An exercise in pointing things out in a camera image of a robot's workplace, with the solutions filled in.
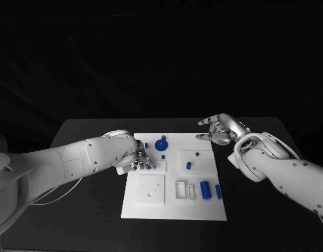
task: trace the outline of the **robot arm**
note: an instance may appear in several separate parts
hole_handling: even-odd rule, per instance
[[[196,138],[219,145],[233,140],[235,149],[228,159],[243,175],[255,182],[268,178],[277,190],[323,216],[323,167],[300,158],[290,159],[278,139],[268,133],[251,133],[229,115],[215,115],[199,125],[205,123],[212,123],[209,134]]]
[[[0,234],[48,190],[112,166],[124,174],[144,164],[156,168],[125,130],[32,153],[0,153]]]

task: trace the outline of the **black table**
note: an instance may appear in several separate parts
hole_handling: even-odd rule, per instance
[[[68,120],[52,147],[98,137],[117,129],[133,133],[207,132],[203,118]],[[254,132],[269,132],[300,154],[277,118],[241,118]],[[69,251],[323,251],[317,215],[285,197],[268,179],[252,182],[226,157],[233,145],[212,144],[226,222],[121,219],[127,175],[109,168],[85,177],[53,204],[30,206],[3,234],[9,249]],[[63,185],[42,202],[72,188]]]

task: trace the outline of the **black cloth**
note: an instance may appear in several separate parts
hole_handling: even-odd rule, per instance
[[[117,129],[133,133],[207,132],[202,118],[68,120],[52,147],[98,137]],[[254,132],[269,132],[298,152],[277,118],[239,118]],[[85,177],[53,204],[30,206],[3,234],[9,249],[69,251],[323,251],[317,215],[274,188],[252,182],[229,163],[233,144],[212,144],[226,210],[226,222],[121,219],[127,175],[109,168]],[[45,199],[56,199],[63,185]]]

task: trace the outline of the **blue object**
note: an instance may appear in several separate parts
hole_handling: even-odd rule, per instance
[[[218,196],[218,199],[222,199],[222,193],[220,193],[219,185],[216,185],[216,196]]]
[[[200,182],[200,187],[202,187],[203,199],[210,199],[212,198],[212,194],[210,194],[209,182],[207,181],[202,181]]]
[[[167,149],[167,141],[166,141],[166,136],[161,137],[160,140],[156,142],[156,149],[158,151],[164,151]]]

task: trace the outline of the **white platform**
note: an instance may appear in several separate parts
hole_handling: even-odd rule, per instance
[[[124,206],[121,209],[121,218],[140,218],[140,219],[193,219],[193,220],[215,220],[225,221],[225,207],[223,200],[218,199],[216,196],[216,185],[219,184],[216,170],[210,168],[210,164],[215,164],[213,154],[212,154],[212,145],[209,141],[202,141],[194,138],[199,133],[135,133],[134,138],[141,140],[144,143],[148,143],[148,148],[146,149],[147,154],[150,155],[153,161],[157,163],[156,170],[137,170],[127,173],[127,186],[125,186],[125,197],[124,197]],[[156,141],[161,139],[161,136],[166,136],[166,141],[169,147],[166,151],[156,150]],[[190,151],[199,152],[200,155],[192,155],[187,153],[189,162],[192,165],[190,170],[199,164],[202,159],[209,157],[209,160],[205,160],[207,164],[206,173],[197,169],[196,174],[182,173],[183,166],[180,165],[180,152]],[[140,195],[140,175],[164,175],[164,202],[163,204],[148,204],[137,202],[137,196]],[[186,200],[176,199],[176,182],[184,181],[186,183]],[[205,200],[202,197],[200,182],[207,181],[212,193],[212,199]],[[189,185],[193,185],[193,194],[194,200],[189,198]],[[153,197],[156,192],[147,191],[143,195]]]

